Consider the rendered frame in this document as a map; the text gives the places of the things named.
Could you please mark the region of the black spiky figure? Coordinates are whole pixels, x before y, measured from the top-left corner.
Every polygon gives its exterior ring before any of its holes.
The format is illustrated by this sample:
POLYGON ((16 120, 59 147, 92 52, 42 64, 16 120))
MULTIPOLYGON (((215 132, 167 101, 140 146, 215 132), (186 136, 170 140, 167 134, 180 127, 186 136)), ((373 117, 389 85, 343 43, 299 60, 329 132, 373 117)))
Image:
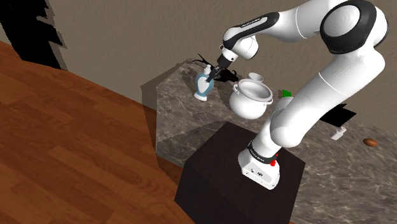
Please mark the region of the black spiky figure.
MULTIPOLYGON (((201 59, 196 59, 194 61, 199 61, 204 63, 205 65, 210 65, 211 70, 214 69, 214 66, 205 60, 205 58, 203 58, 203 56, 201 56, 199 54, 201 59)), ((239 81, 239 78, 237 77, 237 72, 235 70, 228 70, 228 69, 223 69, 222 71, 220 71, 215 77, 214 77, 214 81, 221 81, 221 82, 227 82, 227 81, 232 81, 232 82, 237 82, 239 81)))

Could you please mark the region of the blue and white vase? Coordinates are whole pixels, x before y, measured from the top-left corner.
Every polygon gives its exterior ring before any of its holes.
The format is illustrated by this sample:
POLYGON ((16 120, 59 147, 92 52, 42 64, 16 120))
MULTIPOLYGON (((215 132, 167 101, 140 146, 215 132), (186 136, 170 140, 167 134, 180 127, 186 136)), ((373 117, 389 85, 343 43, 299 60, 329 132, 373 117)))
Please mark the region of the blue and white vase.
POLYGON ((214 80, 207 82, 209 74, 211 72, 211 65, 207 65, 204 71, 198 74, 195 78, 195 88, 196 92, 194 93, 194 97, 201 101, 207 100, 207 95, 211 91, 214 86, 214 80))

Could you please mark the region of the large white pot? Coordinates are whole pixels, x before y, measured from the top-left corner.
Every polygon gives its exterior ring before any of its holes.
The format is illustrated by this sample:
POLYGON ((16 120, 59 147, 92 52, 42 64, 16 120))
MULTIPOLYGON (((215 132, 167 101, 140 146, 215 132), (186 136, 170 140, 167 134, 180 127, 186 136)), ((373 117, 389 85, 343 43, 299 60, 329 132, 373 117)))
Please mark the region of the large white pot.
POLYGON ((242 79, 235 84, 229 98, 232 111, 247 120, 261 117, 272 103, 273 93, 268 86, 252 79, 242 79))

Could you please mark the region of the dark robot stand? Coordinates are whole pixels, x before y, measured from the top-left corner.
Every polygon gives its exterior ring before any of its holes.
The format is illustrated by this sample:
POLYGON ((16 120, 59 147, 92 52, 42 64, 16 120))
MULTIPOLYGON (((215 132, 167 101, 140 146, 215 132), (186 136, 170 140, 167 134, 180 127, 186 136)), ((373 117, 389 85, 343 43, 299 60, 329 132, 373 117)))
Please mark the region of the dark robot stand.
POLYGON ((226 122, 187 159, 175 201, 195 224, 289 224, 305 162, 281 149, 281 178, 267 190, 237 161, 255 135, 226 122))

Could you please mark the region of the flat black square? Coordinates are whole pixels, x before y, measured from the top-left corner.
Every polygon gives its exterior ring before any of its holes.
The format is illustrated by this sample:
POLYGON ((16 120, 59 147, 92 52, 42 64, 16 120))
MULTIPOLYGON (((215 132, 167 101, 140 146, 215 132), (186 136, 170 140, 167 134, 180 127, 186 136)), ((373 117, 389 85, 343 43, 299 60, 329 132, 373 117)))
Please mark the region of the flat black square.
POLYGON ((333 109, 324 114, 320 120, 335 127, 343 126, 345 122, 349 121, 356 115, 355 112, 345 109, 344 106, 346 106, 346 104, 339 104, 335 106, 333 109))

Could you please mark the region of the small white bottle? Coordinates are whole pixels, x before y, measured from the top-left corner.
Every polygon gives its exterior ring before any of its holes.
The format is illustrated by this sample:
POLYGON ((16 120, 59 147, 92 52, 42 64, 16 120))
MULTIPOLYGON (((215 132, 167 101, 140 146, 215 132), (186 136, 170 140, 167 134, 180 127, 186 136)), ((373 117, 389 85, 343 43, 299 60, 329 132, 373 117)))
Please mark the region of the small white bottle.
POLYGON ((338 139, 340 139, 340 138, 344 135, 344 132, 345 132, 346 130, 347 130, 347 129, 346 129, 345 127, 343 127, 343 126, 338 127, 337 129, 335 129, 334 132, 332 132, 332 133, 330 134, 330 138, 331 138, 332 140, 338 140, 338 139))

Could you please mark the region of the black plant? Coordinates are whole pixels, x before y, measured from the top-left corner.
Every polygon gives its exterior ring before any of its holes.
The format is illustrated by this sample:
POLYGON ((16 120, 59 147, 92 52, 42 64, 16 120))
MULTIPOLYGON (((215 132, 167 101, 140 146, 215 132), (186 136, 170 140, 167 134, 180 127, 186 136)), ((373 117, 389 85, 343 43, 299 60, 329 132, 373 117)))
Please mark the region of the black plant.
POLYGON ((50 0, 0 0, 0 25, 20 58, 66 71, 54 16, 50 0))

